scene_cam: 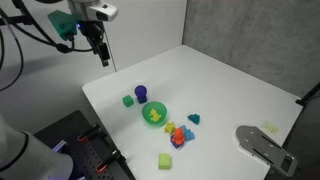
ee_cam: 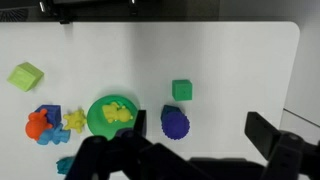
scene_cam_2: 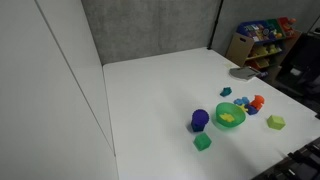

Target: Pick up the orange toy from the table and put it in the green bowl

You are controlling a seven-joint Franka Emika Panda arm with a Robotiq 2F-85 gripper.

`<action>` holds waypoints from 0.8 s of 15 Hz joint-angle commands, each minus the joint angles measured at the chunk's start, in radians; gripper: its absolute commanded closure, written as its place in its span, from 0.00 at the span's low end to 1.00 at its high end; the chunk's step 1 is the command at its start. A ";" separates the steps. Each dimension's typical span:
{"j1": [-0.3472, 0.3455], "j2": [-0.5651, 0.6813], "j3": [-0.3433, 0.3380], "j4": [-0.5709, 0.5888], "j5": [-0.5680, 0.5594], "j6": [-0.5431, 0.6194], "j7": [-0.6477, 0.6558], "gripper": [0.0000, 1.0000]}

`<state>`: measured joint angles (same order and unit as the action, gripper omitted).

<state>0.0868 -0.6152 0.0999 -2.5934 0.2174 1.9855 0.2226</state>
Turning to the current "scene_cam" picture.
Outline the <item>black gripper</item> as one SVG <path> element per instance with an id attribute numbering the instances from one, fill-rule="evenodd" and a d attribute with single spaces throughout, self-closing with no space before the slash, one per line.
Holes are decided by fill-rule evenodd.
<path id="1" fill-rule="evenodd" d="M 99 21 L 80 21 L 79 30 L 83 36 L 85 36 L 88 42 L 91 44 L 93 53 L 101 55 L 102 65 L 104 67 L 109 65 L 110 59 L 108 47 L 106 43 L 103 43 L 103 34 L 105 32 L 103 24 Z"/>

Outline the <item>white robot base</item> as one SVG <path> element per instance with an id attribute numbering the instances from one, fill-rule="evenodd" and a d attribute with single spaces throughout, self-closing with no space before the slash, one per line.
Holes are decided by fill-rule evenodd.
<path id="1" fill-rule="evenodd" d="M 0 117 L 0 180 L 68 180 L 73 160 Z"/>

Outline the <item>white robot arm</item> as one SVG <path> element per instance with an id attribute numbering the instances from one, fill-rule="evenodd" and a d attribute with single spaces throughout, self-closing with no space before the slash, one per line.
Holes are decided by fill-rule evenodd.
<path id="1" fill-rule="evenodd" d="M 72 15 L 77 19 L 77 28 L 86 37 L 94 54 L 101 60 L 102 66 L 109 65 L 110 52 L 104 41 L 104 22 L 113 21 L 118 8 L 106 0 L 67 0 Z"/>

